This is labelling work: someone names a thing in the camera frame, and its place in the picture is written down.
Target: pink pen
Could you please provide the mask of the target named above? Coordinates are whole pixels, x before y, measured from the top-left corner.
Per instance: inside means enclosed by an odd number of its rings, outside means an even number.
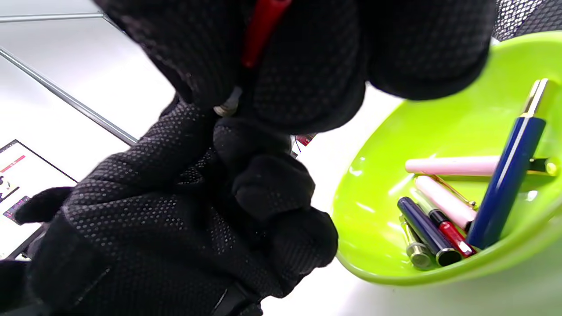
[[[460,200],[450,190],[427,175],[416,177],[415,184],[436,207],[449,217],[464,231],[468,231],[470,224],[476,217],[476,212],[466,201]]]
[[[406,171],[423,174],[491,177],[498,161],[500,161],[499,156],[410,159],[406,161]],[[557,163],[552,158],[531,159],[528,172],[556,175],[557,170]]]

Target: green bowl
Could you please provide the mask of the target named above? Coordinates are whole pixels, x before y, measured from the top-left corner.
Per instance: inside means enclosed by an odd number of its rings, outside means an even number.
[[[416,270],[396,206],[411,196],[408,159],[500,155],[537,79],[562,82],[562,32],[527,35],[491,49],[470,87],[433,101],[406,101],[373,133],[342,178],[334,198],[337,258],[354,275],[385,285],[413,286],[475,278],[529,258],[562,234],[562,177],[529,175],[502,239],[459,263]],[[562,93],[555,98],[536,156],[562,157]],[[470,200],[481,201],[489,178],[451,178]]]

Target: black mesh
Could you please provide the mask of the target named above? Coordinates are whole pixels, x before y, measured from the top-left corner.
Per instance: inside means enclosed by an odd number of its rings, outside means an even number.
[[[496,39],[554,30],[562,30],[562,0],[497,1]]]

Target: gold pen clip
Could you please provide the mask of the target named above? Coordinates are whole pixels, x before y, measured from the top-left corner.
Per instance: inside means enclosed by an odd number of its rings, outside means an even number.
[[[454,196],[456,196],[457,198],[459,198],[459,200],[461,200],[462,202],[464,202],[464,204],[466,204],[468,207],[470,207],[471,209],[475,210],[477,208],[476,206],[476,201],[470,201],[468,200],[466,197],[464,197],[459,191],[455,190],[455,188],[451,187],[447,182],[445,182],[445,180],[441,179],[439,176],[437,175],[430,175],[431,178],[433,178],[433,180],[437,181],[437,183],[441,184],[442,186],[444,186],[447,190],[449,190],[451,193],[453,193]]]
[[[533,88],[525,102],[525,108],[520,115],[521,118],[538,117],[545,119],[549,109],[555,106],[556,99],[560,93],[560,86],[557,82],[548,79],[536,80]]]
[[[560,160],[555,157],[531,158],[529,160],[529,174],[541,174],[557,176],[559,173]]]

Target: pen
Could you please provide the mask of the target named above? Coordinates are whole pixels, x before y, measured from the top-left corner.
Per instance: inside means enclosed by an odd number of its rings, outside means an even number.
[[[445,267],[462,259],[455,247],[431,222],[422,209],[409,197],[398,200],[398,208],[410,227],[427,245],[438,265]]]
[[[476,253],[476,251],[466,243],[463,234],[459,232],[455,225],[451,223],[449,218],[441,210],[431,210],[429,212],[429,218],[463,257],[468,258]]]
[[[400,226],[402,226],[402,229],[404,230],[404,239],[407,244],[406,255],[408,255],[412,265],[420,270],[431,269],[433,260],[428,255],[429,250],[427,249],[427,246],[419,242],[414,237],[415,233],[412,231],[403,215],[400,215]]]
[[[499,161],[499,156],[410,159],[405,168],[409,173],[491,177]],[[555,176],[558,165],[554,158],[531,158],[527,173]]]
[[[429,202],[429,198],[419,190],[412,188],[410,189],[410,194],[412,195],[413,200],[416,202],[416,204],[418,204],[421,210],[426,214],[436,208],[431,202]]]
[[[432,204],[442,210],[460,228],[467,231],[476,217],[476,212],[467,199],[461,200],[457,195],[427,175],[420,175],[414,180],[416,188],[421,191]]]
[[[267,45],[273,31],[279,24],[292,0],[257,0],[252,14],[252,19],[246,27],[244,34],[244,46],[242,49],[242,84],[250,81],[252,71],[260,62],[261,54]],[[230,97],[221,105],[215,106],[213,110],[220,116],[232,116],[238,109],[238,99],[243,89],[234,87]]]
[[[523,113],[515,120],[500,161],[492,175],[478,214],[472,223],[466,241],[485,249],[500,239],[500,234],[519,188],[523,183],[529,160],[533,157],[546,122],[543,98],[551,97],[555,87],[548,79],[537,80],[525,104]]]

